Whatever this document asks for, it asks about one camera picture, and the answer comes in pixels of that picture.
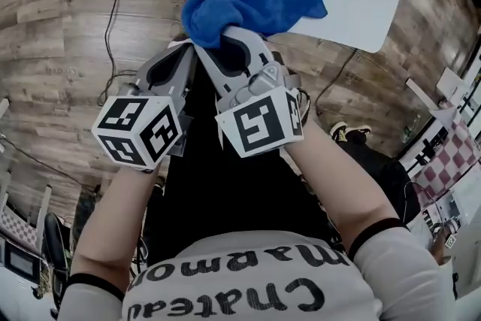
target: black chair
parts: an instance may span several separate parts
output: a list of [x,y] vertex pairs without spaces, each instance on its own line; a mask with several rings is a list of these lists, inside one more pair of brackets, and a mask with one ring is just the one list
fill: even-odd
[[47,213],[44,222],[44,244],[42,247],[47,263],[52,267],[52,294],[56,309],[50,314],[54,319],[59,315],[60,304],[70,269],[70,229],[64,226],[54,213]]

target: black pants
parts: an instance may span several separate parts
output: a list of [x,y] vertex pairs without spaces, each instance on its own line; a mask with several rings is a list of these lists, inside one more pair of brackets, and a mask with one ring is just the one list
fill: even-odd
[[279,151],[241,159],[227,139],[221,148],[214,96],[198,66],[185,108],[194,120],[184,157],[171,157],[165,194],[154,192],[147,207],[149,265],[227,232],[284,230],[328,240],[327,216]]
[[349,133],[347,142],[339,142],[338,145],[380,185],[404,223],[414,220],[421,207],[411,179],[399,161],[372,150],[361,132]]

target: white t-shirt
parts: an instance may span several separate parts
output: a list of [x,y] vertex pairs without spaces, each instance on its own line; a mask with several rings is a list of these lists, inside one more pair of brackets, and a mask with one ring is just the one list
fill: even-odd
[[406,229],[363,233],[352,261],[289,232],[205,238],[142,272],[125,298],[104,280],[76,274],[59,320],[454,320],[452,287]]

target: person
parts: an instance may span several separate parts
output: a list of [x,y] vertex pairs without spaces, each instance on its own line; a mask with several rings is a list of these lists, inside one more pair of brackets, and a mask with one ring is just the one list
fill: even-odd
[[332,139],[379,184],[405,225],[421,211],[411,179],[403,165],[368,145],[368,125],[349,127],[345,122],[332,126]]
[[[214,93],[198,66],[186,101],[194,120],[164,195],[151,196],[158,169],[116,174],[83,228],[60,320],[454,319],[432,255],[317,124],[286,150],[347,255],[322,239],[317,198],[279,151],[241,159],[221,146]],[[147,205],[150,266],[129,282]]]

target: black cable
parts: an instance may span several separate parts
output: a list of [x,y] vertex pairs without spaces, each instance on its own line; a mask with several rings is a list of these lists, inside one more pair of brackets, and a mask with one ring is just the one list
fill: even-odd
[[346,59],[346,61],[343,63],[342,67],[340,68],[339,72],[337,73],[337,75],[331,80],[331,82],[329,82],[329,84],[324,87],[324,90],[321,91],[321,93],[317,96],[316,98],[316,101],[314,102],[314,105],[316,106],[316,113],[317,113],[317,116],[321,115],[322,112],[320,112],[319,110],[319,106],[317,105],[319,100],[321,99],[321,97],[325,94],[325,92],[330,89],[332,87],[332,85],[334,83],[337,82],[337,80],[340,78],[340,76],[342,75],[344,69],[346,68],[346,66],[349,64],[349,62],[352,60],[352,58],[354,58],[354,55],[357,54],[358,52],[358,49],[354,49],[354,51],[348,56],[348,58]]
[[19,147],[17,147],[16,144],[14,144],[13,142],[10,142],[7,138],[2,137],[2,138],[0,138],[0,141],[5,141],[5,142],[7,142],[7,143],[10,144],[16,151],[18,151],[19,153],[22,153],[24,156],[26,156],[27,158],[30,158],[32,161],[35,161],[35,162],[39,163],[40,165],[43,165],[44,167],[49,168],[50,170],[53,170],[53,171],[55,171],[56,173],[59,173],[59,174],[63,175],[64,177],[67,177],[67,178],[73,180],[75,183],[78,183],[79,185],[85,187],[85,185],[84,185],[83,183],[79,182],[79,180],[71,177],[70,175],[68,175],[68,174],[65,173],[64,171],[59,170],[58,168],[54,168],[54,167],[48,165],[47,163],[43,163],[42,161],[39,161],[39,160],[36,159],[34,156],[31,156],[30,154],[28,154],[28,153],[25,152],[24,150],[22,150],[22,149],[20,149]]
[[117,77],[134,77],[137,74],[136,70],[125,70],[118,72],[114,75],[112,75],[109,80],[107,81],[107,84],[105,85],[104,91],[101,92],[101,94],[98,96],[97,99],[97,105],[98,106],[103,106],[105,104],[105,100],[108,98],[108,90],[110,89],[110,86],[112,86],[113,80]]
[[116,74],[115,60],[113,59],[112,50],[110,49],[110,27],[112,25],[113,15],[116,14],[116,8],[117,8],[118,4],[119,4],[119,0],[113,0],[112,10],[110,11],[110,16],[108,18],[107,28],[105,29],[105,33],[104,33],[105,48],[107,49],[107,54],[108,54],[108,57],[110,59],[110,63],[112,65],[112,75],[110,76],[109,80],[107,81],[104,91],[98,97],[97,104],[99,106],[103,106],[105,104],[105,101],[108,98],[108,90],[110,89],[110,86],[112,86],[113,79],[114,79],[115,74]]
[[442,227],[443,227],[443,230],[444,230],[444,232],[446,233],[446,228],[444,227],[443,216],[441,215],[441,212],[440,212],[440,210],[439,210],[439,206],[437,206],[437,202],[434,200],[434,198],[432,197],[431,193],[428,193],[428,190],[426,190],[423,185],[421,185],[421,184],[419,184],[419,183],[417,183],[417,182],[413,182],[413,181],[410,180],[410,181],[407,182],[407,183],[411,183],[411,184],[413,184],[413,185],[418,186],[418,187],[422,190],[422,192],[425,193],[425,195],[428,196],[429,199],[431,199],[431,202],[434,203],[434,206],[436,207],[437,214],[439,215],[439,218],[440,218],[440,220],[441,220],[441,225],[442,225]]

